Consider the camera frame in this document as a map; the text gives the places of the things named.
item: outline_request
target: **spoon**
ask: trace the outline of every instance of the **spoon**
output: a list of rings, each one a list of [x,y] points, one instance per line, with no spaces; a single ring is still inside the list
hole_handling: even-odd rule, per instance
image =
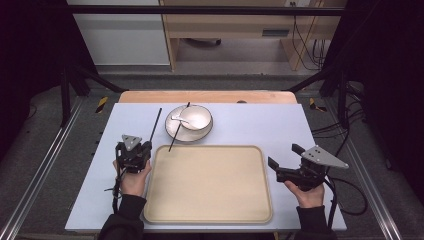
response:
[[[182,117],[180,117],[180,116],[177,116],[177,115],[174,115],[174,116],[171,116],[171,119],[172,120],[178,120],[178,121],[182,121],[182,122],[186,122],[186,123],[188,123],[188,124],[190,124],[192,127],[194,127],[195,129],[201,129],[201,128],[199,128],[198,126],[195,126],[196,124],[196,121],[189,121],[189,120],[187,120],[187,119],[185,119],[185,118],[182,118]]]

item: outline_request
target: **human hand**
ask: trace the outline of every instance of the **human hand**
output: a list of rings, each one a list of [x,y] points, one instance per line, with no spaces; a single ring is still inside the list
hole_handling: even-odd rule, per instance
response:
[[[301,208],[313,208],[320,207],[324,204],[324,185],[321,184],[316,188],[313,188],[307,192],[299,189],[291,181],[285,181],[284,185],[292,192],[299,202]]]
[[[115,169],[118,167],[116,160],[113,161],[113,166]],[[152,167],[150,166],[150,160],[147,160],[146,166],[141,172],[126,172],[121,179],[121,193],[141,197],[141,195],[144,193],[146,178],[150,170],[152,170]]]

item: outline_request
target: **person's arm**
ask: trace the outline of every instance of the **person's arm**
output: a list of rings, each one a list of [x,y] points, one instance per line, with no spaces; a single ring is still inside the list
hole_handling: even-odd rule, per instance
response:
[[[150,160],[143,171],[137,174],[125,173],[121,182],[122,199],[119,210],[106,220],[99,234],[99,240],[143,239],[144,223],[140,220],[146,199],[142,194],[146,178],[151,170]]]
[[[286,187],[296,196],[299,206],[297,213],[300,221],[300,231],[295,240],[336,240],[337,236],[327,226],[324,212],[324,186],[311,189],[307,192],[300,190],[290,181],[284,182]]]

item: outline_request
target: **white cabinet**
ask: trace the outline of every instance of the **white cabinet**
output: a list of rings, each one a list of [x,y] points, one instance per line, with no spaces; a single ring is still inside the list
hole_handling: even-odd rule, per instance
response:
[[[68,0],[69,5],[158,5],[157,0]],[[74,14],[96,65],[169,65],[160,14]]]

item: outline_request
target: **black sleeve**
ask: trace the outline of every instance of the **black sleeve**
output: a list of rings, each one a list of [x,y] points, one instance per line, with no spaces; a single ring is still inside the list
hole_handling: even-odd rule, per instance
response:
[[[300,231],[295,240],[336,240],[336,233],[329,229],[324,213],[324,206],[315,208],[297,207],[299,214]]]
[[[144,223],[140,220],[146,199],[134,195],[122,195],[117,214],[111,214],[103,225],[99,240],[143,239]]]

